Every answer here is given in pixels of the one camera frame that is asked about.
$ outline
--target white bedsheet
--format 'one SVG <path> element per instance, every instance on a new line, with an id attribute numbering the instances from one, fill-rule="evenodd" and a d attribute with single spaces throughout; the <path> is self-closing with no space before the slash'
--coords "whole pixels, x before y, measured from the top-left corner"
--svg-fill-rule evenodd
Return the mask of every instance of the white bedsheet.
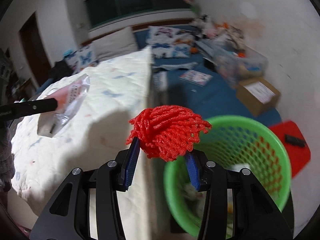
<path id="1" fill-rule="evenodd" d="M 91 83 L 76 116 L 54 138 L 37 135 L 39 114 L 27 116 L 19 123 L 12 138 L 16 169 L 12 187 L 36 215 L 73 168 L 99 168 L 128 148 L 125 141 L 132 128 L 128 120 L 147 107 L 150 64 L 151 49 L 147 47 L 50 85 L 39 99 L 83 74 L 89 75 Z M 129 191 L 118 193 L 127 239 L 150 239 L 145 158 L 141 152 Z"/>

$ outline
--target clear plastic bag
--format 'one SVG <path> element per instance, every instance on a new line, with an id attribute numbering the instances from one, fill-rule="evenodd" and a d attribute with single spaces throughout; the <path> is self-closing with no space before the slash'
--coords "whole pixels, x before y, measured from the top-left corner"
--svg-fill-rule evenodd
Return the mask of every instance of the clear plastic bag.
<path id="1" fill-rule="evenodd" d="M 42 113 L 38 122 L 38 135 L 53 137 L 78 112 L 90 88 L 90 79 L 87 74 L 82 75 L 70 85 L 58 89 L 47 98 L 55 98 L 58 107 L 54 112 Z"/>

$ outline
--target window sill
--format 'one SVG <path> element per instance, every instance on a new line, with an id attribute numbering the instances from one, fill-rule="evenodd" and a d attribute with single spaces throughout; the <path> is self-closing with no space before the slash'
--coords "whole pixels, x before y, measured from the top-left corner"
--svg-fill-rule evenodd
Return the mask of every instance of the window sill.
<path id="1" fill-rule="evenodd" d="M 135 14 L 121 19 L 117 19 L 89 30 L 89 38 L 99 36 L 101 34 L 121 29 L 127 26 L 147 23 L 158 20 L 192 18 L 193 12 L 190 9 L 169 9 L 152 12 Z"/>

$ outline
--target door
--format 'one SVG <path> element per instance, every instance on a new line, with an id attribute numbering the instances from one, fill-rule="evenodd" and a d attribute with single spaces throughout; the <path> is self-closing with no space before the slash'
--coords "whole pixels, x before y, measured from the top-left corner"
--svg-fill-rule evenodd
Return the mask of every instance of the door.
<path id="1" fill-rule="evenodd" d="M 42 45 L 35 13 L 21 28 L 20 38 L 29 66 L 41 86 L 48 79 L 51 66 Z"/>

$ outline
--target red board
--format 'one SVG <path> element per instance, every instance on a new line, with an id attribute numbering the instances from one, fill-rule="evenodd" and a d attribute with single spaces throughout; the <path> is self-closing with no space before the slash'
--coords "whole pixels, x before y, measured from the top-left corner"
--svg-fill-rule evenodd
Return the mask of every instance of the red board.
<path id="1" fill-rule="evenodd" d="M 294 146 L 289 143 L 286 143 L 284 140 L 284 135 L 288 134 L 294 136 L 296 138 L 304 140 L 304 137 L 298 128 L 298 126 L 292 122 L 287 121 L 274 126 L 269 127 L 271 131 L 280 139 L 283 143 L 287 153 L 289 155 L 291 169 L 292 169 L 292 177 L 296 176 L 299 171 L 310 161 L 311 153 L 308 145 L 304 148 L 299 146 Z"/>

